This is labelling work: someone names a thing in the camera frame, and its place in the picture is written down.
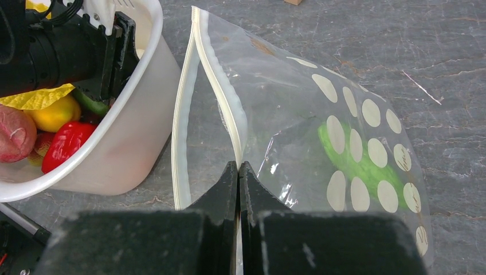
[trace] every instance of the white plastic bin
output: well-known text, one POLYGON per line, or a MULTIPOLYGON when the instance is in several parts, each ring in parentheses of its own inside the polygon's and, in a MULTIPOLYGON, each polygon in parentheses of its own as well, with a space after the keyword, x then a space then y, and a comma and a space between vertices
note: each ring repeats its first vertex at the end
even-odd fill
POLYGON ((0 202, 47 188, 119 195, 152 169, 172 130, 181 70, 162 37, 159 0, 114 2, 116 10, 135 20, 136 47, 144 51, 133 75, 96 131, 61 166, 43 175, 26 159, 0 164, 0 202))

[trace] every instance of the green cucumber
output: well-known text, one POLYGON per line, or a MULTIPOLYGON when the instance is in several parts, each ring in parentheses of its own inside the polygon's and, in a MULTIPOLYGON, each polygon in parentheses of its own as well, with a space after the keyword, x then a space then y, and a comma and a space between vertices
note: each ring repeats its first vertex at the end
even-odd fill
POLYGON ((81 104, 85 109, 97 114, 100 117, 104 117, 108 111, 109 106, 100 101, 94 101, 85 95, 82 91, 74 89, 71 94, 76 99, 76 101, 81 104))
POLYGON ((332 164, 341 170, 348 180, 352 180, 356 176, 359 177, 366 185, 370 197, 377 201, 378 183, 382 180, 388 181, 397 192, 398 207, 407 209, 405 197, 403 196, 404 185, 393 167, 389 163, 384 168, 380 168, 374 164, 368 154, 368 144, 365 142, 362 142, 362 158, 359 162, 356 162, 350 150, 351 128, 345 124, 341 124, 341 126, 343 127, 344 138, 346 140, 344 151, 341 154, 338 154, 331 144, 326 123, 322 124, 318 129, 319 139, 332 164))

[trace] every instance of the stone surface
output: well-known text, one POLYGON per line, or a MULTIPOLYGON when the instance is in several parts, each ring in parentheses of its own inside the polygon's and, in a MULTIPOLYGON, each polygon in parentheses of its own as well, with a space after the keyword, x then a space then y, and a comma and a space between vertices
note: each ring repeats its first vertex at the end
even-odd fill
MULTIPOLYGON (((181 66, 191 5, 390 100, 425 175, 436 251, 431 273, 486 274, 486 2, 162 0, 163 35, 181 66)), ((214 170, 218 178, 222 171, 214 170)), ((48 190, 12 205, 47 229, 76 210, 170 209, 170 150, 127 194, 48 190)))

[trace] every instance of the black cable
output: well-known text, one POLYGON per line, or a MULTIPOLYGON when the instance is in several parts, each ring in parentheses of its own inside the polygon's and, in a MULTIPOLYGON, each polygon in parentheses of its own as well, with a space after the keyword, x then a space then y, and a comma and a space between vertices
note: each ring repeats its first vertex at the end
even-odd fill
POLYGON ((63 13, 51 19, 50 22, 53 26, 62 26, 69 20, 71 20, 77 12, 83 7, 83 0, 75 0, 72 5, 68 7, 63 13))
POLYGON ((49 8, 40 14, 40 17, 39 19, 44 19, 47 17, 47 15, 49 15, 49 13, 54 9, 54 5, 56 4, 56 0, 50 0, 50 5, 49 5, 49 8))

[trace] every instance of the zip-top bag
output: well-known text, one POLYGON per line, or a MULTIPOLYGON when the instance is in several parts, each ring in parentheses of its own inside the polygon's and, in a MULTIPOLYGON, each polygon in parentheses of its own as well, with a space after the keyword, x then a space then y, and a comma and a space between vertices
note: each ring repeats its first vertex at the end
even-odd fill
POLYGON ((422 170, 390 103, 204 10, 194 7, 192 22, 174 113, 175 207, 228 161, 249 161, 294 211, 399 216, 432 265, 422 170))

